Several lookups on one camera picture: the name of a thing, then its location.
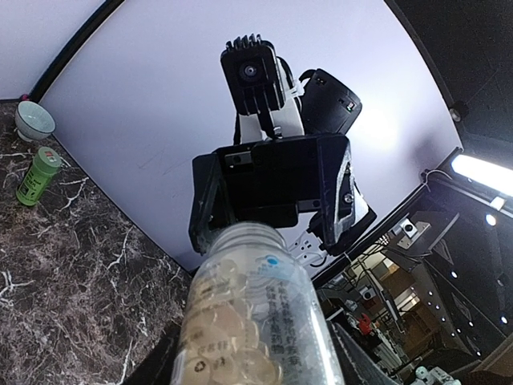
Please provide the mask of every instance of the led light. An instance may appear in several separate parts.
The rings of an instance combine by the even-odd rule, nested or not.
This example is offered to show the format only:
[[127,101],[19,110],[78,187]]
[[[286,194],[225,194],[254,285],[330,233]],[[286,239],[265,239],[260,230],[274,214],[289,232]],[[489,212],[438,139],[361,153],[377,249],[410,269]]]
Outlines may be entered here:
[[493,207],[497,211],[499,211],[506,204],[506,200],[501,197],[495,197],[492,202],[490,202],[490,207]]
[[466,155],[458,155],[452,161],[458,174],[499,190],[513,197],[513,170]]
[[487,214],[485,216],[485,219],[487,220],[487,224],[489,224],[490,226],[497,225],[497,220],[495,219],[495,217],[493,215]]

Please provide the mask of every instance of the camera lens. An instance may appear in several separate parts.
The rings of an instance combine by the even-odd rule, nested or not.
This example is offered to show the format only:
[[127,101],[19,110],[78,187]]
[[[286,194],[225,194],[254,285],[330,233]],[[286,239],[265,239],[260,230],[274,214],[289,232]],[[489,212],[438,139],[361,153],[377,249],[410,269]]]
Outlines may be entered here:
[[265,78],[264,68],[257,60],[237,64],[239,79],[246,83],[257,84]]
[[248,76],[249,78],[252,78],[254,76],[257,76],[257,69],[255,66],[252,66],[251,64],[249,64],[248,66],[246,66],[246,68],[244,69],[244,74],[246,76]]

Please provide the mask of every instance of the red object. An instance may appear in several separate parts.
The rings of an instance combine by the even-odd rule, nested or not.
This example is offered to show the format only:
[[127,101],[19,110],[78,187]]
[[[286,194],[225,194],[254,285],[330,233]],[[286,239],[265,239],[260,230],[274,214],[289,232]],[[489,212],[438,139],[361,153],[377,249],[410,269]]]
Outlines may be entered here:
[[362,313],[362,319],[358,319],[358,328],[363,335],[368,335],[372,332],[372,321],[367,314]]

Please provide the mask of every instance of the curved white wall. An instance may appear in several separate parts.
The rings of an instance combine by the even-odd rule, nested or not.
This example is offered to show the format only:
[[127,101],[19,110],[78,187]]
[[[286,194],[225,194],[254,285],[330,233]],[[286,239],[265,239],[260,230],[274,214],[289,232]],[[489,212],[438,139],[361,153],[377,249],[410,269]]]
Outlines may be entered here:
[[0,2],[0,99],[29,93],[103,0]]
[[381,0],[125,2],[42,104],[92,179],[187,268],[201,260],[187,233],[191,160],[232,141],[220,53],[252,32],[273,42],[296,76],[322,67],[360,96],[353,165],[380,219],[460,145],[430,72]]

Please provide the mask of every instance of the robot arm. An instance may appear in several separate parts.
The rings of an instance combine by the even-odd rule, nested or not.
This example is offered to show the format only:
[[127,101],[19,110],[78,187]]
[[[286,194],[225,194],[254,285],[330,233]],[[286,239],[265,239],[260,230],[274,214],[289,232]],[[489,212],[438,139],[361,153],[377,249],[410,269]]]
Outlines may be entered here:
[[284,228],[316,213],[308,231],[328,253],[343,253],[376,217],[356,187],[345,136],[360,99],[323,70],[304,73],[303,94],[260,35],[228,42],[221,65],[237,111],[235,144],[192,163],[194,249],[206,253],[237,221]]
[[411,385],[462,385],[457,379],[453,379],[445,371],[436,367],[428,371],[425,367],[418,367],[415,371],[417,379]]

